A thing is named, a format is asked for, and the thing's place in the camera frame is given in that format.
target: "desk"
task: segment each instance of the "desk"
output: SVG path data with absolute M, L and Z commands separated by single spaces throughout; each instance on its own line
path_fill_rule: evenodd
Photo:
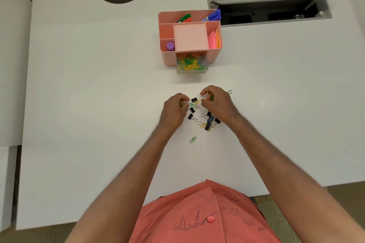
M 176 75 L 162 63 L 157 15 L 207 0 L 34 0 L 17 228 L 77 221 L 150 135 L 163 102 L 209 84 L 231 89 L 240 112 L 321 185 L 365 180 L 365 4 L 328 2 L 328 20 L 222 28 L 208 72 Z M 145 203 L 205 178 L 267 194 L 227 126 L 207 132 L 185 120 Z

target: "pink sticky note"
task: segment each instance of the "pink sticky note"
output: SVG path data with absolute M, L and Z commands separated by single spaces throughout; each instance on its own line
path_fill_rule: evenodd
M 217 36 L 214 33 L 214 31 L 212 33 L 210 33 L 210 35 L 208 36 L 208 46 L 209 46 L 209 49 L 217 48 Z

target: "pink desk organizer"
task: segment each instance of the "pink desk organizer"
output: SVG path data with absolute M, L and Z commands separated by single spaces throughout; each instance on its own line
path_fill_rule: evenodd
M 160 49 L 163 64 L 176 66 L 176 53 L 186 52 L 207 52 L 208 63 L 217 59 L 223 47 L 220 21 L 205 21 L 215 9 L 201 11 L 176 11 L 161 12 L 158 14 L 158 29 L 160 37 Z M 192 22 L 175 23 L 180 18 L 190 13 Z M 220 48 L 209 49 L 208 36 L 212 31 L 218 29 Z M 175 44 L 175 51 L 167 51 L 166 44 L 172 41 Z

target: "right hand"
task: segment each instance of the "right hand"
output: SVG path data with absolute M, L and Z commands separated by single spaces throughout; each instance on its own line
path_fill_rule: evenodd
M 229 93 L 220 87 L 210 85 L 202 90 L 200 95 L 207 94 L 206 99 L 202 99 L 202 105 L 208 109 L 213 116 L 228 124 L 230 121 L 240 116 L 237 108 L 233 104 Z M 210 94 L 214 95 L 214 101 L 211 100 Z

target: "shirt button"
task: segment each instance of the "shirt button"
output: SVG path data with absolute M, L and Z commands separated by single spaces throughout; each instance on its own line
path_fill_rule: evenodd
M 215 217 L 214 216 L 208 216 L 207 220 L 208 220 L 208 223 L 213 223 L 215 221 Z

